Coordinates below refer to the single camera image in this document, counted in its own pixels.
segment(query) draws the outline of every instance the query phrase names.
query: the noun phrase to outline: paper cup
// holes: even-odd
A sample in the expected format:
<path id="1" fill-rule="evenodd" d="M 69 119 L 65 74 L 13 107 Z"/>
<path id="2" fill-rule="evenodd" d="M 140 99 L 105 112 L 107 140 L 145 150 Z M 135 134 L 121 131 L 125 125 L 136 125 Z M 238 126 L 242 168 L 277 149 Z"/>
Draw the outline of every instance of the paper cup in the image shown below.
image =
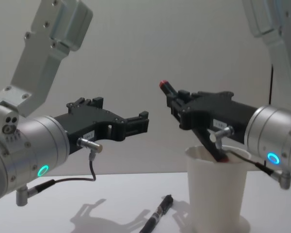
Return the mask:
<path id="1" fill-rule="evenodd" d="M 245 158 L 245 150 L 223 146 Z M 217 163 L 203 146 L 186 150 L 192 227 L 197 233 L 233 233 L 239 226 L 248 163 L 227 154 Z"/>

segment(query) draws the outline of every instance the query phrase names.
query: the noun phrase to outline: blue led ring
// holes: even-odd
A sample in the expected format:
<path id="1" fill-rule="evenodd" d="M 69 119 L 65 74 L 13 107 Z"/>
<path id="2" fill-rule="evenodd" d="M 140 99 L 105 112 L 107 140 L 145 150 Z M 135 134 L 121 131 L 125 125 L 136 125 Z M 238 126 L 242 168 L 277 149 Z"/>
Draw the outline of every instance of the blue led ring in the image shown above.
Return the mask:
<path id="1" fill-rule="evenodd" d="M 280 163 L 279 157 L 276 154 L 274 154 L 274 153 L 268 153 L 267 158 L 273 164 L 279 164 Z"/>
<path id="2" fill-rule="evenodd" d="M 40 170 L 38 171 L 38 176 L 43 176 L 45 173 L 47 173 L 47 171 L 49 170 L 49 166 L 48 165 L 44 165 L 43 167 L 40 168 Z"/>

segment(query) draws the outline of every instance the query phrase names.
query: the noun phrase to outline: table surface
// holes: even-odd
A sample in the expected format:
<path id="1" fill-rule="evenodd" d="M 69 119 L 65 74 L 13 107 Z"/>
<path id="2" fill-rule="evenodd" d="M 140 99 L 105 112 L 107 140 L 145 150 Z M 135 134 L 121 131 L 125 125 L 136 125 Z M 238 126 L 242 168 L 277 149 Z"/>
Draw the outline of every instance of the table surface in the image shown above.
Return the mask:
<path id="1" fill-rule="evenodd" d="M 29 187 L 49 179 L 43 177 Z M 186 173 L 99 175 L 95 183 L 58 183 L 15 204 L 15 192 L 0 199 L 0 233 L 138 233 L 162 197 L 174 205 L 153 233 L 191 233 Z M 262 172 L 248 172 L 242 203 L 242 233 L 291 233 L 291 189 Z"/>

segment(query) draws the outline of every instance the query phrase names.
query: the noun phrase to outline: pen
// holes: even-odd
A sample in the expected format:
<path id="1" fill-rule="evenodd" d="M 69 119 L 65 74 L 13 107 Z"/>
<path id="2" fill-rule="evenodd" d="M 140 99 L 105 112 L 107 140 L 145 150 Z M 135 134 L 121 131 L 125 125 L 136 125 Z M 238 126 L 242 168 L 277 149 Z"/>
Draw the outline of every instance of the pen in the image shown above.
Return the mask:
<path id="1" fill-rule="evenodd" d="M 154 214 L 152 214 L 151 218 L 145 223 L 145 226 L 141 229 L 140 233 L 151 233 L 155 226 L 159 223 L 161 217 L 165 215 L 169 208 L 173 205 L 173 202 L 174 199 L 171 195 L 167 195 L 157 207 Z"/>

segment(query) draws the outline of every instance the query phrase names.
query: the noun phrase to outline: white label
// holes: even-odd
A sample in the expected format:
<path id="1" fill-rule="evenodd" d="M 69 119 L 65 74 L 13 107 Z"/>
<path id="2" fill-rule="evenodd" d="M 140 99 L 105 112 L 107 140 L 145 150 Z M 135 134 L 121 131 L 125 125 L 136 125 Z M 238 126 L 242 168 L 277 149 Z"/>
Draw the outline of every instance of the white label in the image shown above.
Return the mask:
<path id="1" fill-rule="evenodd" d="M 213 126 L 222 130 L 227 127 L 227 124 L 219 120 L 213 119 Z"/>
<path id="2" fill-rule="evenodd" d="M 83 138 L 87 139 L 87 140 L 91 140 L 94 137 L 95 137 L 95 130 L 90 131 L 89 133 L 84 134 L 84 136 L 83 136 Z"/>

